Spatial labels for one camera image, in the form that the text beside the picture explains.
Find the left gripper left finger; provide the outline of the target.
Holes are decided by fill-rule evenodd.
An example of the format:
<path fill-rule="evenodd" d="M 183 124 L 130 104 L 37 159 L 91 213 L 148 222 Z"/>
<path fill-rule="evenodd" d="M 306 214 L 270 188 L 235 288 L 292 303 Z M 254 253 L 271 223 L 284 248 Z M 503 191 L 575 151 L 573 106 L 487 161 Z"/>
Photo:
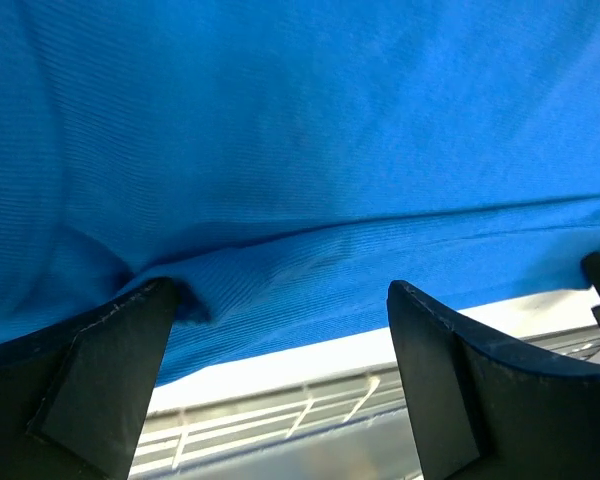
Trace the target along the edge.
<path fill-rule="evenodd" d="M 0 479 L 125 479 L 180 303 L 157 279 L 0 344 Z"/>

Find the royal blue tank top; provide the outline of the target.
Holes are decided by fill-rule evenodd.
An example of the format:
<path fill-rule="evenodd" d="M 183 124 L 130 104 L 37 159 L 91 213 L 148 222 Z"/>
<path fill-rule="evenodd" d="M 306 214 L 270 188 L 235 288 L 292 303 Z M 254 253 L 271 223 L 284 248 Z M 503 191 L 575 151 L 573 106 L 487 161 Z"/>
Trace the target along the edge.
<path fill-rule="evenodd" d="M 600 1 L 0 1 L 0 343 L 168 277 L 166 384 L 592 251 Z"/>

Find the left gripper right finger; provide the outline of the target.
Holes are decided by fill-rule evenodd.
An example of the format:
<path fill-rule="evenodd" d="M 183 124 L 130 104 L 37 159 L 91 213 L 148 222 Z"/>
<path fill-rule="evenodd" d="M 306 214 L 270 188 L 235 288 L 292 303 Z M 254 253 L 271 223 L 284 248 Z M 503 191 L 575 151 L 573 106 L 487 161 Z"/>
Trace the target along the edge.
<path fill-rule="evenodd" d="M 427 479 L 600 479 L 600 365 L 531 345 L 404 281 L 391 338 Z"/>

